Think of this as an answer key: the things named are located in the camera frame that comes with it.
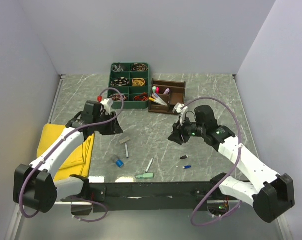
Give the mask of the white marker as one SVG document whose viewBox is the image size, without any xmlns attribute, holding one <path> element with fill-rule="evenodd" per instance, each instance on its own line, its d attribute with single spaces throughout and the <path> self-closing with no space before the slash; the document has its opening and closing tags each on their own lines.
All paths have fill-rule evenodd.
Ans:
<svg viewBox="0 0 302 240">
<path fill-rule="evenodd" d="M 152 163 L 153 163 L 153 160 L 154 160 L 154 158 L 152 157 L 152 158 L 150 159 L 150 161 L 149 161 L 149 163 L 148 163 L 146 169 L 145 169 L 145 173 L 148 173 L 148 171 L 149 171 L 149 169 L 150 169 L 150 166 L 151 166 Z"/>
</svg>

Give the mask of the blue capped white pen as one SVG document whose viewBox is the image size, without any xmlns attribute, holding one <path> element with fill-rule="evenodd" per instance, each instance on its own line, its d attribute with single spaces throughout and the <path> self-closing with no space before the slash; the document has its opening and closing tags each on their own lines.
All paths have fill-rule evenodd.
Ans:
<svg viewBox="0 0 302 240">
<path fill-rule="evenodd" d="M 155 93 L 152 95 L 152 97 L 153 97 L 154 99 L 157 99 L 157 100 L 161 101 L 162 103 L 166 103 L 159 95 L 157 95 L 157 94 L 155 94 Z"/>
</svg>

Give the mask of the short blue pen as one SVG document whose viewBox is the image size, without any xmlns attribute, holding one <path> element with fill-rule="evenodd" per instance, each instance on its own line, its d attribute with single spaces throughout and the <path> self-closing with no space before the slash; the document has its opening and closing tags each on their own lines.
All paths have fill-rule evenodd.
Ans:
<svg viewBox="0 0 302 240">
<path fill-rule="evenodd" d="M 128 146 L 127 143 L 125 143 L 125 154 L 126 154 L 126 158 L 129 158 L 129 152 L 128 152 Z"/>
</svg>

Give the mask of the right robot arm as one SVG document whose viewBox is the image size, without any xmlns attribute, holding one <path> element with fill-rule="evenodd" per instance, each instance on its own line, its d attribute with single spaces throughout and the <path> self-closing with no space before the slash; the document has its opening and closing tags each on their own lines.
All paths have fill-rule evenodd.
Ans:
<svg viewBox="0 0 302 240">
<path fill-rule="evenodd" d="M 248 179 L 248 182 L 242 182 L 225 173 L 217 175 L 211 180 L 210 191 L 203 202 L 210 196 L 215 199 L 230 196 L 252 206 L 266 223 L 271 223 L 294 207 L 293 179 L 287 174 L 280 175 L 261 162 L 228 127 L 217 123 L 210 106 L 196 107 L 194 122 L 187 118 L 188 108 L 184 104 L 177 103 L 173 110 L 179 119 L 173 124 L 168 140 L 182 145 L 191 137 L 203 138 L 207 145 L 230 160 Z"/>
</svg>

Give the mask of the orange capped white pen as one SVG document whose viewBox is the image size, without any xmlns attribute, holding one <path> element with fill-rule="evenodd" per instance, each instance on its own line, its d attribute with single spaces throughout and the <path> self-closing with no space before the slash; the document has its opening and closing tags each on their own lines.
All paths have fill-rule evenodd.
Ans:
<svg viewBox="0 0 302 240">
<path fill-rule="evenodd" d="M 167 106 L 167 103 L 163 99 L 161 99 L 158 95 L 152 95 L 152 97 L 149 97 L 149 100 L 159 105 Z"/>
</svg>

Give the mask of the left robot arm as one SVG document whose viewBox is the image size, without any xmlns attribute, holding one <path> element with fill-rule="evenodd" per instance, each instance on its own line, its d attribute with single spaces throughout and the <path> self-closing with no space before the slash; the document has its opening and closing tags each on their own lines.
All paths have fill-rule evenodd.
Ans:
<svg viewBox="0 0 302 240">
<path fill-rule="evenodd" d="M 103 136 L 121 134 L 111 99 L 101 102 L 88 100 L 84 109 L 65 125 L 54 143 L 29 165 L 20 164 L 14 172 L 13 201 L 22 215 L 29 218 L 24 207 L 36 213 L 48 212 L 56 201 L 76 197 L 85 201 L 91 194 L 89 180 L 80 175 L 70 175 L 55 181 L 54 177 L 69 155 L 92 134 Z"/>
</svg>

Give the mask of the brown wooden desk organizer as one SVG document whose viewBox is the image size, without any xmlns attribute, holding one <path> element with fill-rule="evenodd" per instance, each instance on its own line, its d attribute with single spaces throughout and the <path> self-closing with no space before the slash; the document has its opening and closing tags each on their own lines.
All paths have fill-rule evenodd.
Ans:
<svg viewBox="0 0 302 240">
<path fill-rule="evenodd" d="M 151 80 L 151 93 L 152 87 L 159 87 L 159 95 L 166 103 L 167 106 L 159 105 L 155 102 L 149 101 L 148 112 L 174 115 L 173 109 L 177 103 L 183 104 L 185 101 L 186 82 L 164 81 L 164 80 Z M 166 89 L 170 89 L 169 94 L 163 94 Z"/>
</svg>

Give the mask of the yellow capped white pen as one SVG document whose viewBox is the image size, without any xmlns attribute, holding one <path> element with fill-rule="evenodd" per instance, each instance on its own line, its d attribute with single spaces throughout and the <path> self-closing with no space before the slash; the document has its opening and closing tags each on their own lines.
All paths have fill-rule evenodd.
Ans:
<svg viewBox="0 0 302 240">
<path fill-rule="evenodd" d="M 157 103 L 157 104 L 159 104 L 159 105 L 162 105 L 162 106 L 164 106 L 164 105 L 166 105 L 166 103 L 162 103 L 161 101 L 159 101 L 159 100 L 157 100 L 157 99 L 153 99 L 153 98 L 149 98 L 149 100 L 150 101 L 152 101 L 152 102 L 154 102 L 154 103 Z"/>
</svg>

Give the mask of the lilac pastel highlighter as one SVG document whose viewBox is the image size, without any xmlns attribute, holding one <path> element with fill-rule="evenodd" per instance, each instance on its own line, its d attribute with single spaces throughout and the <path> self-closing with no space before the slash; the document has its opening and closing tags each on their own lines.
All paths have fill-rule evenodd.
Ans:
<svg viewBox="0 0 302 240">
<path fill-rule="evenodd" d="M 170 89 L 167 88 L 167 89 L 164 91 L 163 94 L 165 94 L 165 95 L 167 94 L 167 95 L 168 95 L 169 93 L 170 93 Z"/>
</svg>

